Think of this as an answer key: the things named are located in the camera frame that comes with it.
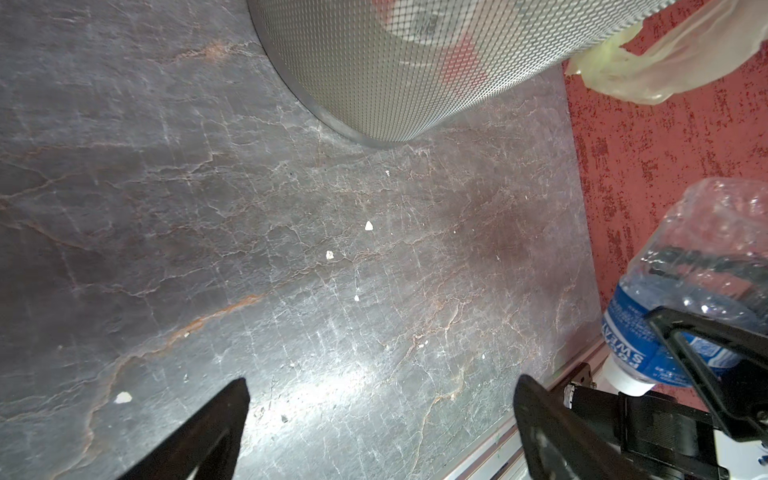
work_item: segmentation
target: white bottle cap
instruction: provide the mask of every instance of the white bottle cap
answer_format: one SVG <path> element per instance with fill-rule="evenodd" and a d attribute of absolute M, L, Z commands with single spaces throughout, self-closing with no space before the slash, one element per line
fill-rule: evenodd
<path fill-rule="evenodd" d="M 603 376 L 619 392 L 629 396 L 643 396 L 656 385 L 633 378 L 618 365 L 613 353 L 603 363 Z"/>

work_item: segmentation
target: mesh basket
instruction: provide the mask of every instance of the mesh basket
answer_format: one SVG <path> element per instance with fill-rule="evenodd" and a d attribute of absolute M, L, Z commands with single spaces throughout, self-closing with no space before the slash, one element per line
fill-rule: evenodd
<path fill-rule="evenodd" d="M 414 138 L 673 0 L 249 0 L 280 77 L 370 145 Z"/>

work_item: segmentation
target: silver wire mesh bin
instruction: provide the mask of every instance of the silver wire mesh bin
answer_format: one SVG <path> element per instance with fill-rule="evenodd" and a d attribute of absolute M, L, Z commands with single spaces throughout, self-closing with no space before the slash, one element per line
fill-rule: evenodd
<path fill-rule="evenodd" d="M 414 138 L 673 0 L 248 0 L 280 77 L 323 123 Z"/>

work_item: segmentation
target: red surface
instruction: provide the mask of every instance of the red surface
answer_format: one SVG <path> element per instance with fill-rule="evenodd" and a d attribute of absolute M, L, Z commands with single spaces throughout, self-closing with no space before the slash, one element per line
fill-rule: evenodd
<path fill-rule="evenodd" d="M 695 12 L 679 0 L 646 20 L 641 53 Z M 705 177 L 768 181 L 768 42 L 725 78 L 653 107 L 566 77 L 594 267 L 603 307 L 627 263 L 686 187 Z"/>

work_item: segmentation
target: translucent plastic bag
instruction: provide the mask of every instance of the translucent plastic bag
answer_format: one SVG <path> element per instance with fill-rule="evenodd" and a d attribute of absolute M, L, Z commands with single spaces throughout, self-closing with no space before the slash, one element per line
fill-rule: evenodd
<path fill-rule="evenodd" d="M 768 39 L 768 0 L 711 0 L 642 55 L 637 24 L 571 58 L 565 73 L 611 97 L 655 105 L 736 70 Z"/>

